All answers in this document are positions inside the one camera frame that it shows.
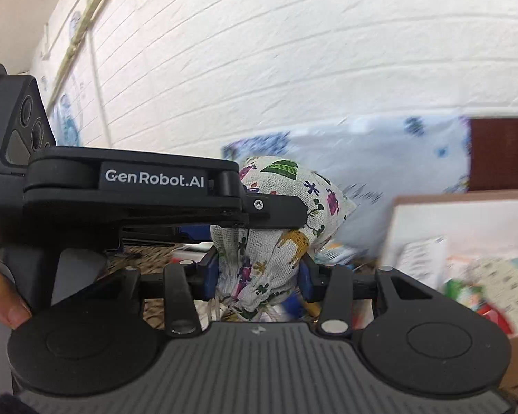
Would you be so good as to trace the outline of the printed cloth drawstring pouch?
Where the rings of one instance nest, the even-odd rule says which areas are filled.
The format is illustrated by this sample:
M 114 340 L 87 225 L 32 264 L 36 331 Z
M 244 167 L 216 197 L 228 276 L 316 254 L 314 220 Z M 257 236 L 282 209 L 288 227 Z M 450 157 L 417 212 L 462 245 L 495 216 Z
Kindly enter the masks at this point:
M 296 196 L 307 207 L 307 220 L 298 228 L 210 227 L 219 256 L 216 299 L 255 322 L 294 291 L 299 261 L 322 249 L 356 205 L 328 178 L 281 157 L 250 157 L 239 177 L 253 195 Z

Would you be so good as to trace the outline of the white printed paper box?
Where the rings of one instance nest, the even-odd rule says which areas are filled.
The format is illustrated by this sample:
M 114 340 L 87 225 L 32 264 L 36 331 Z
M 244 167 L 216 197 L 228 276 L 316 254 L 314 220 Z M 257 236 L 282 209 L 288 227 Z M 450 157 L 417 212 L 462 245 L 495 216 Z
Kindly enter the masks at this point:
M 444 236 L 408 243 L 397 259 L 397 270 L 431 289 L 443 285 L 447 241 Z

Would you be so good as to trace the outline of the floral plastic bag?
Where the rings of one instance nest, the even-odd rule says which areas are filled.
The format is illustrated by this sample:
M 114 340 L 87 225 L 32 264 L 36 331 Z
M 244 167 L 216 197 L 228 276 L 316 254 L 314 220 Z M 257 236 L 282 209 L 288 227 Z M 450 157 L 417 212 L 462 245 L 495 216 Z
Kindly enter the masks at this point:
M 397 196 L 467 191 L 471 123 L 459 115 L 355 118 L 247 134 L 222 146 L 222 157 L 239 164 L 254 155 L 295 160 L 335 182 L 356 205 L 336 239 L 374 257 Z

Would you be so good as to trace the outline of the brown cardboard storage box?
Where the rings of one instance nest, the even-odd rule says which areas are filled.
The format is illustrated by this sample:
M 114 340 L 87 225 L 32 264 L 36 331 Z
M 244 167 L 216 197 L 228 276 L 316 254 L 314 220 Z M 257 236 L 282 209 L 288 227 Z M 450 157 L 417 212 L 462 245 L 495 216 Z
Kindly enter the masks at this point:
M 446 267 L 439 290 L 458 290 L 459 301 L 497 323 L 509 335 L 512 359 L 501 387 L 518 400 L 518 335 L 485 299 L 471 277 L 471 263 L 502 258 L 518 267 L 518 191 L 400 196 L 394 202 L 380 264 L 397 268 L 408 243 L 444 236 Z

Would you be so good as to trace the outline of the white patterned shoe insole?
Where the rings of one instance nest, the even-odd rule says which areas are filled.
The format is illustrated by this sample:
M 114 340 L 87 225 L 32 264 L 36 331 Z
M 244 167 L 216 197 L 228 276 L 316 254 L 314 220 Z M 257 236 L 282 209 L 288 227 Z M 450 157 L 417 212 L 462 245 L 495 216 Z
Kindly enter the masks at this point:
M 483 287 L 485 299 L 518 335 L 518 267 L 502 258 L 480 258 L 471 263 L 472 280 Z

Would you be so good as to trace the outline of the dark brown board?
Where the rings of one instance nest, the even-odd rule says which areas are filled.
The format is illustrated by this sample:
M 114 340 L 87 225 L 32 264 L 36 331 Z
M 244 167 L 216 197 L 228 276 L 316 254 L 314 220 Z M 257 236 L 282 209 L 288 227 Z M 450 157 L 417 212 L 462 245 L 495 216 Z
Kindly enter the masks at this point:
M 518 118 L 471 120 L 469 190 L 518 190 Z

